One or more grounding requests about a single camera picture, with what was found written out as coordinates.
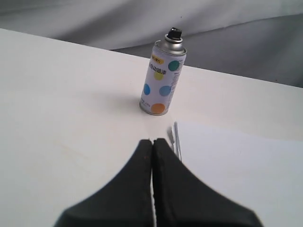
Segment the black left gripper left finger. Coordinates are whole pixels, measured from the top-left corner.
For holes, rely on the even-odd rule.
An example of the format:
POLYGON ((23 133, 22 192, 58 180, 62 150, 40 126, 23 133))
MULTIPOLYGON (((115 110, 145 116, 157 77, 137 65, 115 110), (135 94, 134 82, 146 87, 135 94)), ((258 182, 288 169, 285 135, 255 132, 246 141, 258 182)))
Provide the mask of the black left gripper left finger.
POLYGON ((152 142, 141 140, 120 172, 95 194, 67 208, 57 227, 152 227, 152 142))

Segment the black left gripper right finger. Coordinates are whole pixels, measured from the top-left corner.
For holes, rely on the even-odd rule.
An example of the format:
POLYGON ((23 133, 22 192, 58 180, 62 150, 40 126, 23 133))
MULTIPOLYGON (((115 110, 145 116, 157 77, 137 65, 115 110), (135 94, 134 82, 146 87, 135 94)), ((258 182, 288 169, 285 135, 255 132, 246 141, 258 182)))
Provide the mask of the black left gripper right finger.
POLYGON ((165 139, 154 141, 151 159, 157 226, 260 226, 252 210, 222 196, 194 176, 165 139))

